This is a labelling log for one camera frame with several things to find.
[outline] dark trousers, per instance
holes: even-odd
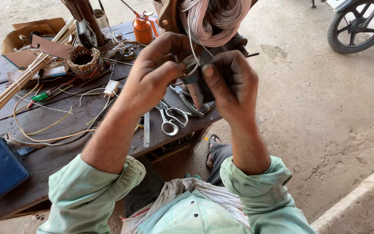
[[[223,182],[220,178],[220,166],[221,163],[228,157],[232,156],[232,145],[231,144],[219,144],[214,143],[211,147],[211,162],[213,168],[210,176],[207,179],[207,183],[211,183],[216,186],[224,187]],[[129,217],[134,212],[137,212],[144,206],[154,202],[164,186],[164,180],[154,170],[149,160],[140,156],[137,158],[141,162],[146,170],[146,174],[141,183],[134,187],[124,198],[123,208],[125,210],[125,216]]]

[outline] electrical connector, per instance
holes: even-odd
[[[53,94],[50,91],[47,91],[47,92],[44,92],[44,93],[40,93],[39,95],[33,96],[31,98],[31,100],[39,102],[41,100],[44,100],[44,99],[50,97],[51,95],[53,95]]]
[[[105,91],[103,92],[106,96],[114,97],[115,93],[118,92],[118,87],[121,86],[121,83],[115,80],[110,80],[106,85]]]

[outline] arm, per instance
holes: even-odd
[[[185,72],[191,53],[185,35],[164,33],[141,51],[120,97],[94,136],[67,166],[49,178],[49,219],[37,233],[110,233],[107,220],[115,201],[145,176],[144,166],[126,156],[142,114],[164,97],[166,87]]]
[[[221,76],[232,74],[228,87]],[[233,156],[220,169],[226,188],[245,204],[253,233],[315,233],[284,186],[291,172],[277,157],[270,157],[255,122],[258,75],[239,51],[216,55],[203,67],[216,108],[232,131]]]

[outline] white cloth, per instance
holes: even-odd
[[[151,217],[163,206],[178,195],[194,190],[206,195],[215,203],[225,208],[239,223],[249,228],[248,217],[243,213],[243,203],[239,196],[229,192],[225,187],[218,187],[196,178],[172,179],[166,182],[155,202],[148,204],[126,219],[122,219],[121,234],[134,234],[139,224]]]

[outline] green plug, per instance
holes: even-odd
[[[33,96],[31,98],[31,100],[39,102],[39,101],[44,100],[44,99],[46,99],[48,97],[49,97],[49,95],[47,95],[47,93],[41,93],[41,94],[39,94],[37,96]]]

